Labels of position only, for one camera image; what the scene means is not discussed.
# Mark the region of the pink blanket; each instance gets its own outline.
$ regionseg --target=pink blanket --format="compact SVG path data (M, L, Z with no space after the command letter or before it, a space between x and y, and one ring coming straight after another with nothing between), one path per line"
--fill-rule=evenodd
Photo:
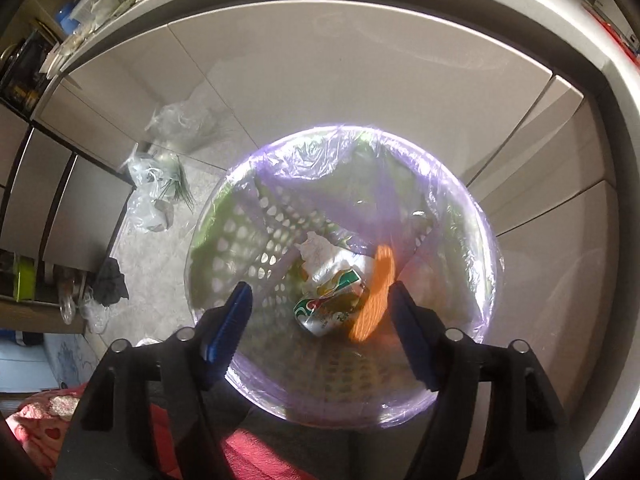
M66 430L83 391L81 386L36 394L6 420L29 457L48 478L53 476ZM181 480L168 415L152 405L151 418L160 469ZM248 431L237 430L222 447L238 480L316 480L285 462Z

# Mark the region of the screw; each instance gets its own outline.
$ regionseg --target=screw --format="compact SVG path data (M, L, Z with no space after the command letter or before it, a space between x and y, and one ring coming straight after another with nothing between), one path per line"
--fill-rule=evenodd
M523 341L522 339L516 339L516 341L512 341L511 347L519 354L526 354L529 350L531 350L529 343Z
M129 346L129 341L126 339L116 339L113 343L111 343L111 350L119 354L120 352L124 352Z
M462 341L462 338L465 336L462 330L457 328L447 328L447 331L444 333L447 336L447 339L452 341Z
M175 334L180 341L188 341L189 339L193 339L195 335L196 331L191 326L185 326Z

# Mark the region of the cabinet door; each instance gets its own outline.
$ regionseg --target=cabinet door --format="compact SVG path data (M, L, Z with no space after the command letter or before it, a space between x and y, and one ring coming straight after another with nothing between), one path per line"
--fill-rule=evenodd
M169 28L258 145L321 124L375 126L464 182L551 77L470 28L360 2L263 2Z
M498 237L504 287L486 342L524 339L571 413L600 352L616 285L618 202L601 182Z
M129 184L78 156L42 259L50 264L97 271L130 192Z
M82 101L61 81L36 120L85 153L117 170L135 142Z
M49 211L71 151L33 129L20 159L0 231L0 249L38 258Z
M565 124L548 130L539 142L530 145L530 152L520 151L519 147L527 146L526 137L544 133L535 131L538 121L536 118L524 124L469 186L497 235L544 214L601 180L615 184L602 121L598 109L587 99ZM510 157L502 160L503 151Z
M572 119L583 95L560 76L553 76L527 117L491 161L469 184L476 200L485 199L531 160Z
M15 154L29 125L11 110L0 105L0 186L5 186Z
M224 170L256 149L167 26L110 48L66 77L76 95L131 139ZM147 129L163 107L187 127Z

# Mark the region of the tiled floor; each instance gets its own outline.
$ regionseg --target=tiled floor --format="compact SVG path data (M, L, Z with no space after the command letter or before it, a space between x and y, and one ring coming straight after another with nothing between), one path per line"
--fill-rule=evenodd
M207 198L224 171L181 156L195 207L174 206L174 222L161 233L139 232L123 222L111 255L117 258L129 290L129 300L111 307L112 317L100 336L87 339L98 356L115 339L133 345L143 338L165 339L185 325L193 325L184 293L184 263L191 235Z

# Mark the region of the trash can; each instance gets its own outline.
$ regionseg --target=trash can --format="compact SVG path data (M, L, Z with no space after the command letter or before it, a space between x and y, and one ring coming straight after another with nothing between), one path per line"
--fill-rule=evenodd
M400 424L436 393L414 378L388 315L363 342L317 336L296 321L296 245L310 232L355 254L391 247L416 303L480 342L502 274L488 221L432 155L357 126L314 128L263 147L220 181L198 220L185 268L194 320L222 306L238 281L254 292L227 380L300 424Z

